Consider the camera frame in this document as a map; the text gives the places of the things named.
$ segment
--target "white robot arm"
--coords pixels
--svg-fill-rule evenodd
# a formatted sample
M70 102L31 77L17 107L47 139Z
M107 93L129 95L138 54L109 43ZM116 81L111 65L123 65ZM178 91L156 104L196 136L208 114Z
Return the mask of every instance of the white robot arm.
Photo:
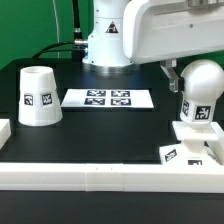
M124 52L142 64L224 49L223 0L132 0Z
M134 63L163 61L161 67L178 91L175 58L224 49L223 0L133 0L124 13L124 52ZM219 141L211 125L216 100L224 91L224 72L215 62L188 65L181 119L173 122L181 144L160 148L166 165L219 165L206 141Z

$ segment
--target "green background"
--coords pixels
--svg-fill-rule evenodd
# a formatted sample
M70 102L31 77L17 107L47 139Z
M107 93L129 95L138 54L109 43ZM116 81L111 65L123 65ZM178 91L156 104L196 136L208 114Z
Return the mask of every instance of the green background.
M56 0L56 4L60 40L72 40L72 0ZM79 7L81 28L84 38L87 38L93 27L93 0L79 0ZM1 69L14 59L32 57L42 48L57 42L53 0L1 0L0 28ZM70 54L64 53L60 56L70 57ZM57 54L48 54L44 57L57 57ZM209 58L224 64L223 52L183 60L192 61L197 58Z

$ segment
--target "upside-down cup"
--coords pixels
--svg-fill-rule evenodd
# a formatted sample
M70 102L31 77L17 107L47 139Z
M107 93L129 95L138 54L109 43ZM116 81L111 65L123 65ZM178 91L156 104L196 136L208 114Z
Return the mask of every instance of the upside-down cup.
M19 122L28 126L47 126L62 119L53 69L45 66L20 71Z

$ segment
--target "black tabletop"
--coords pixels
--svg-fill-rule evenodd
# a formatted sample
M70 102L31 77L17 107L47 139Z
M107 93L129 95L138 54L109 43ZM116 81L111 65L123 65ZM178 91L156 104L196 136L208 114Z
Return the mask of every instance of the black tabletop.
M68 89L147 89L153 109L63 108L48 127L18 122L20 69L54 69L59 99ZM185 65L179 65L181 72ZM181 93L171 93L158 63L138 71L102 76L70 60L21 59L0 71L0 118L12 136L0 162L160 164L160 146L175 144L172 121L180 120ZM215 120L223 126L223 98ZM222 223L222 194L127 192L0 192L0 223Z

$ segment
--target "black and white pattern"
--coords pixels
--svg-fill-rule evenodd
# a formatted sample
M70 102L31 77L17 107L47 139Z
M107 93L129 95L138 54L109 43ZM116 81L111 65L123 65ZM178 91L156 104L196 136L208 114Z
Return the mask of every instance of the black and white pattern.
M183 102L183 106L182 106L182 111L185 114L185 116L188 116L188 112L189 112L189 103L187 101L184 100Z
M51 105L52 104L52 96L51 93L43 94L42 95L42 103L43 106Z
M110 26L108 27L106 33L118 33L117 27L113 21L111 22Z
M120 98L111 99L112 106L131 106L131 99Z
M105 99L104 98L86 98L85 105L102 106L102 105L105 105Z
M112 97L130 97L130 91L125 90L113 90L111 91Z
M28 106L33 106L33 95L32 94L24 94L24 104Z
M198 106L196 109L195 120L208 120L210 116L210 106Z
M106 96L106 90L88 90L87 96L103 97Z
M202 160L188 160L188 165L202 166Z
M176 149L174 149L173 151L171 151L165 155L165 160L166 160L166 162L169 162L171 159L173 159L176 156L177 156L177 151L176 151Z

